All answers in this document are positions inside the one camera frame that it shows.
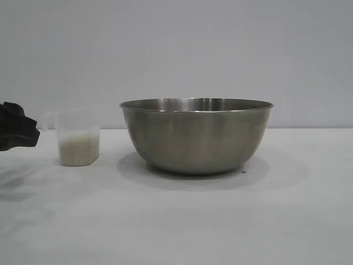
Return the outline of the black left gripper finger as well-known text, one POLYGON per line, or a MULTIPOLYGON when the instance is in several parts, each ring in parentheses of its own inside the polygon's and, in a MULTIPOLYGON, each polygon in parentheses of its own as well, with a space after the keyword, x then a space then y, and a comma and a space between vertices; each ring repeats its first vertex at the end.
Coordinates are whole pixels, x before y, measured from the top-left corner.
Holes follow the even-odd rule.
POLYGON ((27 117, 17 103, 1 104, 1 130, 34 130, 37 121, 27 117))
POLYGON ((35 147, 38 143, 40 132, 34 129, 29 135, 1 133, 1 151, 8 151, 16 147, 35 147))

